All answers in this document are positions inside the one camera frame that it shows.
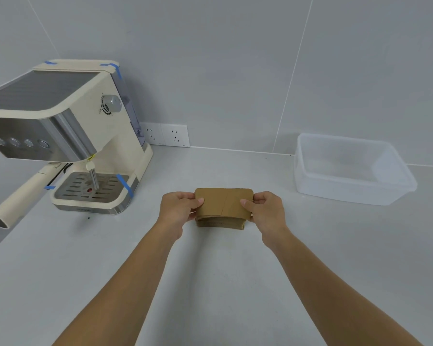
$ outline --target clear plastic container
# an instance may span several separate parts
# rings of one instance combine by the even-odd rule
[[[417,181],[387,142],[302,133],[294,157],[303,194],[344,202],[389,205]]]

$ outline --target blue tape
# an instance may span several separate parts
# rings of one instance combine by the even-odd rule
[[[103,67],[107,67],[108,65],[111,65],[111,66],[113,66],[115,68],[115,71],[117,72],[117,75],[119,76],[119,79],[122,80],[121,70],[119,69],[119,66],[117,64],[114,64],[114,63],[103,63],[103,64],[100,64],[100,66],[103,66]]]
[[[124,178],[122,177],[122,175],[118,173],[116,176],[117,176],[117,179],[121,182],[121,184],[122,184],[122,185],[127,189],[127,191],[128,191],[128,193],[130,194],[130,196],[133,198],[133,191],[132,191],[132,189],[130,188],[130,186],[127,185],[127,182],[125,182],[125,180],[124,180]]]

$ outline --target wall outlet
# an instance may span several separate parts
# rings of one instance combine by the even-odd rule
[[[186,125],[160,124],[166,146],[189,147]]]
[[[159,144],[165,146],[161,124],[158,123],[139,123],[143,131],[146,142],[149,144]]]

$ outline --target drip tray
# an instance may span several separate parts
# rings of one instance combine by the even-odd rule
[[[124,186],[116,175],[97,173],[99,189],[95,191],[89,173],[71,173],[54,193],[56,199],[77,200],[93,203],[110,203],[116,200]]]

